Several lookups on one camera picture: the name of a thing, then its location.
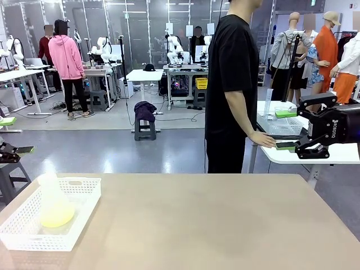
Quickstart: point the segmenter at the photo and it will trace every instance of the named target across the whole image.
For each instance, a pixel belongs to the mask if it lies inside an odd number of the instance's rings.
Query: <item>gray plastic stool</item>
[[[194,107],[205,107],[206,104],[206,89],[198,89],[195,87],[195,95],[193,98]]]
[[[141,138],[149,138],[152,141],[156,140],[155,122],[149,122],[148,125],[140,125],[140,120],[135,120],[135,141],[140,141]]]
[[[93,111],[106,111],[109,106],[104,91],[90,91],[90,105]]]
[[[17,168],[22,171],[25,177],[10,176],[10,173]],[[16,191],[14,182],[25,182],[26,184]],[[0,164],[0,191],[2,194],[0,201],[4,202],[6,205],[9,204],[30,183],[31,180],[20,162]]]

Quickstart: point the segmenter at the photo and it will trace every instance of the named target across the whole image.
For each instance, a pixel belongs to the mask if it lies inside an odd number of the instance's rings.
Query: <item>beige cap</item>
[[[324,14],[323,19],[332,21],[335,25],[341,25],[341,23],[339,23],[339,14],[335,11],[328,11]]]

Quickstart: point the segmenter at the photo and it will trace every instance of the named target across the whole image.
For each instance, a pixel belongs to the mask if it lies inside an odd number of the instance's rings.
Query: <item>white hoodie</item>
[[[338,63],[340,73],[349,73],[357,76],[360,65],[360,34],[358,33],[344,46],[341,62]]]

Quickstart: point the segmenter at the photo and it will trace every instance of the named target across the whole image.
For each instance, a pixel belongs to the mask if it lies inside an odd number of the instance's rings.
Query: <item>person in black t-shirt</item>
[[[259,52],[251,14],[262,0],[229,0],[209,47],[205,138],[208,173],[241,173],[245,138],[265,146],[275,140],[256,131]]]

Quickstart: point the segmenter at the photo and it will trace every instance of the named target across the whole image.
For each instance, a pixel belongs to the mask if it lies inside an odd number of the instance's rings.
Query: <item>laptop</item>
[[[25,61],[28,66],[43,66],[44,65],[41,58],[26,58]]]

